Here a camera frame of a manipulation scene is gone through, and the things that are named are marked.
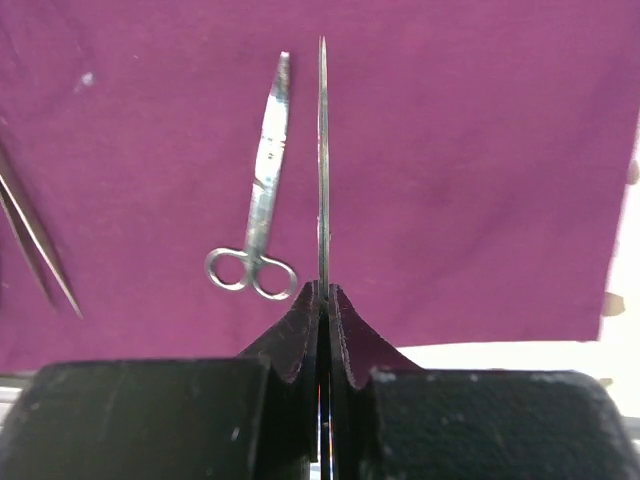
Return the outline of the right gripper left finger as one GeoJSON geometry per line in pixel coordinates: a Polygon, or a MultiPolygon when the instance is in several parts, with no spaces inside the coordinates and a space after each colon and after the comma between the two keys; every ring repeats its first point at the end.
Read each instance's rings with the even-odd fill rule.
{"type": "Polygon", "coordinates": [[[1,431],[5,479],[306,479],[317,458],[319,295],[234,357],[40,369],[1,431]]]}

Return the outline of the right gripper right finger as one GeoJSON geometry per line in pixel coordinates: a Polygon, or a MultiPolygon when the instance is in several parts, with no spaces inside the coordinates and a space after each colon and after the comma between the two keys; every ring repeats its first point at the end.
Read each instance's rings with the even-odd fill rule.
{"type": "Polygon", "coordinates": [[[337,479],[635,479],[604,388],[575,371],[425,369],[329,300],[337,479]]]}

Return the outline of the steel surgical scissors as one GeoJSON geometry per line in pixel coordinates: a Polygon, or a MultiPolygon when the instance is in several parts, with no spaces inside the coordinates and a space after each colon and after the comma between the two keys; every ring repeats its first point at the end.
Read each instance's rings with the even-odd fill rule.
{"type": "Polygon", "coordinates": [[[328,82],[326,38],[319,38],[318,53],[318,180],[319,180],[319,214],[318,214],[318,263],[319,288],[321,299],[327,303],[329,299],[329,135],[328,135],[328,82]]]}
{"type": "Polygon", "coordinates": [[[266,255],[287,140],[289,87],[290,54],[282,51],[279,54],[261,125],[244,248],[215,248],[205,257],[204,265],[205,272],[214,285],[228,291],[241,291],[251,287],[258,295],[271,301],[290,298],[298,284],[298,277],[292,267],[266,255]],[[223,257],[236,258],[241,262],[244,274],[239,281],[227,283],[218,276],[216,263],[223,257]],[[267,266],[275,266],[286,272],[289,278],[287,288],[278,293],[270,293],[261,286],[259,272],[267,266]]]}

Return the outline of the thin pointed tweezers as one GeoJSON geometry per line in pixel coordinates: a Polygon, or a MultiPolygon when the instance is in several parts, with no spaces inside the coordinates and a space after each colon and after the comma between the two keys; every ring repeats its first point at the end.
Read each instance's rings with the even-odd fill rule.
{"type": "Polygon", "coordinates": [[[83,319],[84,315],[64,272],[53,241],[12,167],[4,145],[1,145],[1,206],[9,221],[14,238],[47,300],[53,303],[42,265],[49,269],[71,308],[80,319],[83,319]]]}

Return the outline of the purple surgical cloth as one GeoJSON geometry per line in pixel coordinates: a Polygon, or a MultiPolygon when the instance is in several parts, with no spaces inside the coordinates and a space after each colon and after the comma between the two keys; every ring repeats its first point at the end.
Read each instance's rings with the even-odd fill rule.
{"type": "Polygon", "coordinates": [[[1,367],[234,355],[288,309],[214,286],[291,55],[269,253],[398,346],[593,340],[639,110],[635,1],[5,1],[1,140],[80,302],[1,229],[1,367]]]}

